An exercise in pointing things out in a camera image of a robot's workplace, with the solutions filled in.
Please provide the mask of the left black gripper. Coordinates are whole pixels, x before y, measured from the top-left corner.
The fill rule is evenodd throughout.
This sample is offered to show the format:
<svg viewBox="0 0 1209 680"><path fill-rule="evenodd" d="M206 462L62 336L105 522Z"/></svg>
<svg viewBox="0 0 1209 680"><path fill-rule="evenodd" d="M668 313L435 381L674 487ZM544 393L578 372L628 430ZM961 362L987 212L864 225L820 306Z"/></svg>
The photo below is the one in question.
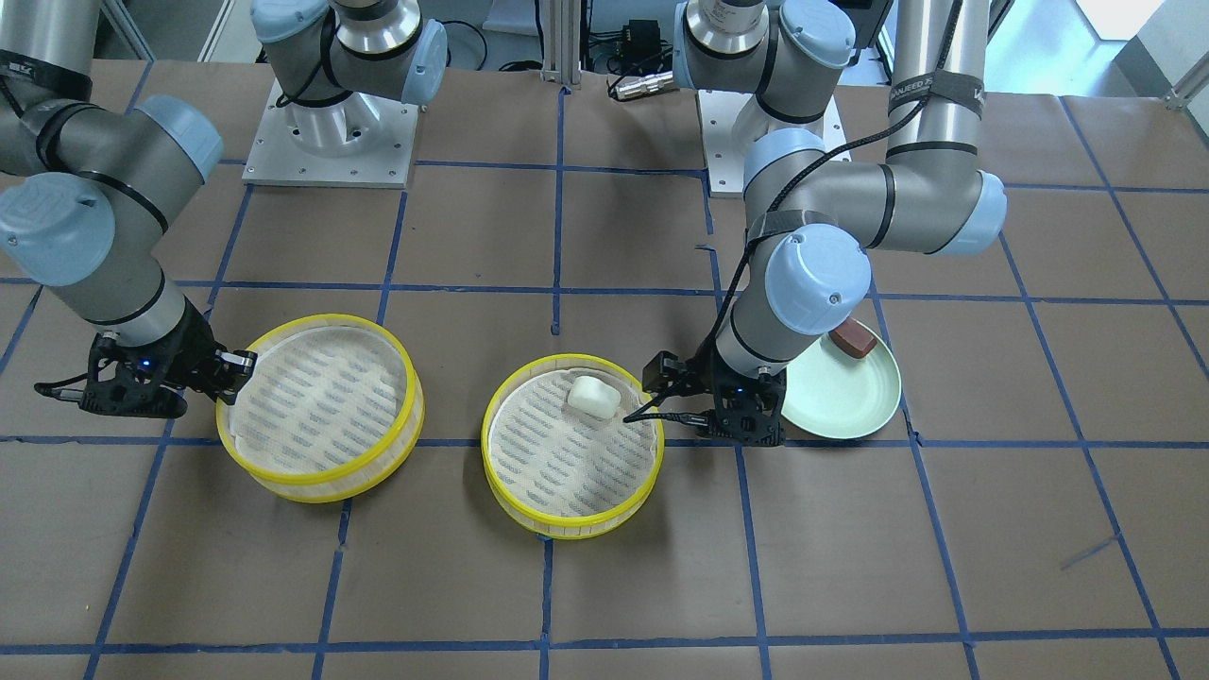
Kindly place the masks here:
<svg viewBox="0 0 1209 680"><path fill-rule="evenodd" d="M787 373L759 368L757 376L742 375L721 357L711 342L704 342L692 361L660 351L642 370L642 391L650 400L623 417L625 423L665 420L698 423L696 434L750 446L779 446L785 442L781 420L787 393ZM670 397L712 396L706 413L654 413Z"/></svg>

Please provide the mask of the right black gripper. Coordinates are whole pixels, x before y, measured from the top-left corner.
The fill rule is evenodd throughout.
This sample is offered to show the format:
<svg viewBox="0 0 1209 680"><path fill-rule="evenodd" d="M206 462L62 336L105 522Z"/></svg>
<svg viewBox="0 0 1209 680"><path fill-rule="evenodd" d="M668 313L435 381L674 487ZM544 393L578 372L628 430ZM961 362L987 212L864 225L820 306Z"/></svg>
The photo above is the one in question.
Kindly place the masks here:
<svg viewBox="0 0 1209 680"><path fill-rule="evenodd" d="M187 300L183 319L164 338L120 346L98 334L86 373L63 382L37 382L36 392L108 417L181 417L187 404L180 390L224 403L226 382L250 380L256 361L255 351L226 351L216 342L207 319Z"/></svg>

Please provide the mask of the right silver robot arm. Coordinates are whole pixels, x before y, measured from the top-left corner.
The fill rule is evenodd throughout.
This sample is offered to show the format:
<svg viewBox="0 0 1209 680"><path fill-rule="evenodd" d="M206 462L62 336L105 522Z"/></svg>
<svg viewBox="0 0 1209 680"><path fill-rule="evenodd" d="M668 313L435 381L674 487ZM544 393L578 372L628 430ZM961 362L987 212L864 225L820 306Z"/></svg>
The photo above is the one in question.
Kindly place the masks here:
<svg viewBox="0 0 1209 680"><path fill-rule="evenodd" d="M224 155L215 125L177 96L129 113L96 105L98 1L2 4L2 250L96 330L79 376L35 391L109 417L181 417L184 390L232 405L254 351L216 342L154 246ZM430 102L449 31L415 1L255 1L280 104L339 109L354 96Z"/></svg>

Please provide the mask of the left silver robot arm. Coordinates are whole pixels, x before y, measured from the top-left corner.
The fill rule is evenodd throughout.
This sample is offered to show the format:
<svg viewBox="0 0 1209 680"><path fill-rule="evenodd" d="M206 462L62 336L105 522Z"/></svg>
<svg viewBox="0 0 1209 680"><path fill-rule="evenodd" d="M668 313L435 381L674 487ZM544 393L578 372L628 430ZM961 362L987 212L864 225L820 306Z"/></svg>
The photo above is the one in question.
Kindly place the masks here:
<svg viewBox="0 0 1209 680"><path fill-rule="evenodd" d="M976 254L1003 227L1003 184L979 168L990 5L903 1L887 127L833 150L812 125L850 60L841 8L684 1L676 18L673 81L751 94L775 127L744 154L744 254L711 332L644 367L649 400L626 421L780 445L787 365L864 298L867 250Z"/></svg>

